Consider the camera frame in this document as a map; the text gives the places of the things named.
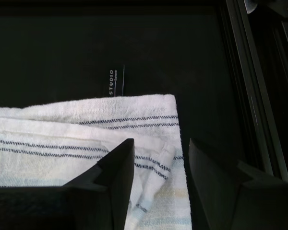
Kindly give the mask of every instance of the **black surface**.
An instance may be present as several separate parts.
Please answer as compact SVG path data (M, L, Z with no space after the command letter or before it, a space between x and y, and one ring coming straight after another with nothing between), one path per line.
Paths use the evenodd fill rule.
M10 12L21 15L23 10ZM243 121L236 109L239 102L217 10L108 7L106 15L102 13L0 17L0 106L102 97L108 67L124 64L124 95L176 96L187 158L189 138L194 137L220 150L224 157L228 154L244 160L239 127ZM188 188L192 211L198 211L192 213L193 226L206 227L199 219L198 195L191 184Z
M210 230L288 229L288 183L190 140L190 167Z

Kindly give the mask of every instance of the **striped towel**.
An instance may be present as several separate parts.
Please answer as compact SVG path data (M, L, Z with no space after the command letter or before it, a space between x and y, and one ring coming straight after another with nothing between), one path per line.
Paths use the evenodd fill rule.
M190 230L175 98L147 95L0 108L0 186L60 186L134 138L125 229Z

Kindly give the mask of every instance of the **black fabric label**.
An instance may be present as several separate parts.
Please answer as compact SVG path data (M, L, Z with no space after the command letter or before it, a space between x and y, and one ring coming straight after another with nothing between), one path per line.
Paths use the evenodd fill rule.
M125 65L113 65L108 68L104 96L118 97L124 95Z

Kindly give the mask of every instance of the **dark background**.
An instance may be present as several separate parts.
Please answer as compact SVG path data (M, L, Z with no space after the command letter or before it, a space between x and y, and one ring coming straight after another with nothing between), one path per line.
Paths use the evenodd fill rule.
M244 160L216 11L196 12L0 17L0 107L107 96L108 67L125 65L125 96L176 96L187 174L191 137Z

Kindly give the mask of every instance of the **kitchen towel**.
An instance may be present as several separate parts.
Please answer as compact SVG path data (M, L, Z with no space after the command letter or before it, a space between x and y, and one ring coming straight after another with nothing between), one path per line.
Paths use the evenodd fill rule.
M191 229L172 95L0 108L0 186L63 185L126 138L135 175L125 229Z

